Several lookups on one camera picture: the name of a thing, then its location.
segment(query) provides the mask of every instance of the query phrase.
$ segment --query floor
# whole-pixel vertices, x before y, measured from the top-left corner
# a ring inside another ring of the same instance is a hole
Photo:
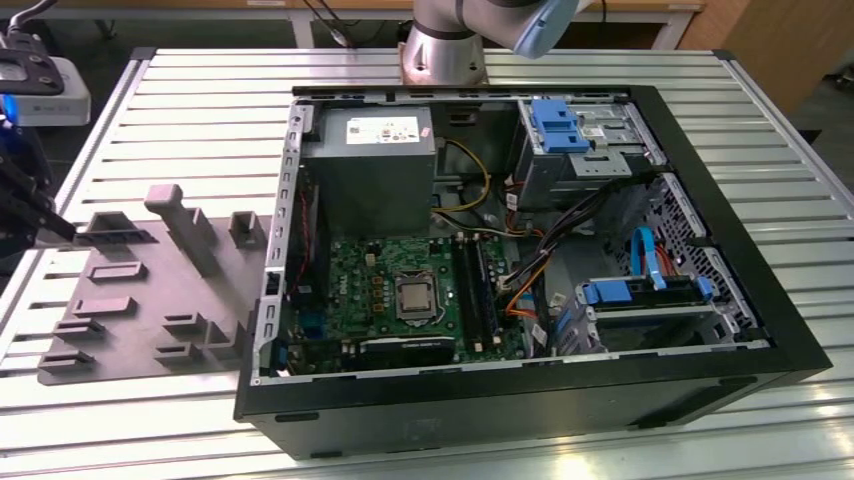
[[[315,22],[319,47],[336,47],[322,24]],[[116,37],[106,41],[92,22],[51,21],[50,31],[63,56],[82,72],[92,93],[90,127],[43,132],[43,142],[56,175],[64,178],[86,141],[91,125],[119,79],[135,47],[171,48],[288,48],[295,46],[284,21],[119,21]],[[364,21],[351,27],[358,41],[370,47],[392,47],[398,41],[398,24]],[[811,98],[791,117],[798,129],[821,129],[815,150],[842,181],[854,189],[854,91],[841,92],[833,83],[819,85]],[[4,277],[12,272],[15,259],[0,260],[0,291]]]
[[[840,91],[833,81],[822,82],[790,121],[798,129],[822,130],[813,148],[854,190],[854,89]]]

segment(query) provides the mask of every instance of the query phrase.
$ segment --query power supply label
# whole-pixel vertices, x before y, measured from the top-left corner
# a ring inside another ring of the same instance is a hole
[[[417,117],[358,117],[347,121],[347,145],[418,143]]]

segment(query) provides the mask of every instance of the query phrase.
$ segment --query white device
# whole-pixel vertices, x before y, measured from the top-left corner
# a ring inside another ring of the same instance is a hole
[[[51,57],[63,76],[66,90],[60,95],[3,95],[3,112],[19,127],[66,127],[90,123],[91,98],[78,67],[62,57]],[[15,64],[0,65],[0,79],[23,80],[23,68]]]

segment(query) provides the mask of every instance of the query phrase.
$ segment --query orange wire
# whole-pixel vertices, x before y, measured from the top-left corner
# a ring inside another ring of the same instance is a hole
[[[662,246],[657,246],[655,252],[661,255],[662,264],[665,265],[667,275],[675,275],[677,267],[673,264],[673,259],[670,258],[670,255],[667,255],[667,251]]]
[[[507,232],[513,233],[513,234],[523,234],[527,233],[526,230],[515,230],[510,224],[513,223],[513,217],[515,216],[517,212],[514,212],[513,210],[510,210],[507,212],[507,216],[505,217],[505,226],[507,227]],[[535,228],[534,230],[531,230],[531,232],[534,233],[534,235],[537,235],[538,237],[543,237],[546,234],[543,233],[543,231],[539,228]]]
[[[510,310],[509,315],[518,315],[521,317],[529,317],[537,319],[537,314],[531,310]]]
[[[539,277],[543,271],[546,270],[546,265],[549,265],[549,260],[546,260],[546,263],[543,263],[543,266],[539,267],[539,269],[531,274],[527,282],[525,282],[525,285],[522,285],[522,288],[519,289],[513,299],[510,300],[510,303],[507,304],[507,308],[505,309],[506,313],[510,313],[511,311],[514,311],[514,306],[517,305],[517,302],[522,298],[522,295],[525,294],[527,289],[531,288],[531,284],[534,283],[534,280],[537,280],[537,277]]]

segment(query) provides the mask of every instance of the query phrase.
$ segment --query ram slot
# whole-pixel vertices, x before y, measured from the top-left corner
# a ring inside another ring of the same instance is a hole
[[[487,269],[486,256],[483,255],[482,243],[473,241],[469,243],[470,261],[473,272],[473,286],[478,299],[478,310],[481,311],[481,338],[487,346],[501,342],[498,336],[498,314],[495,313],[495,297],[493,296],[493,282],[490,281],[490,271]]]
[[[473,285],[471,261],[469,259],[469,238],[453,240],[451,260],[454,262],[454,278],[457,280],[457,298],[463,321],[463,338],[470,352],[483,351],[481,310],[478,295]]]

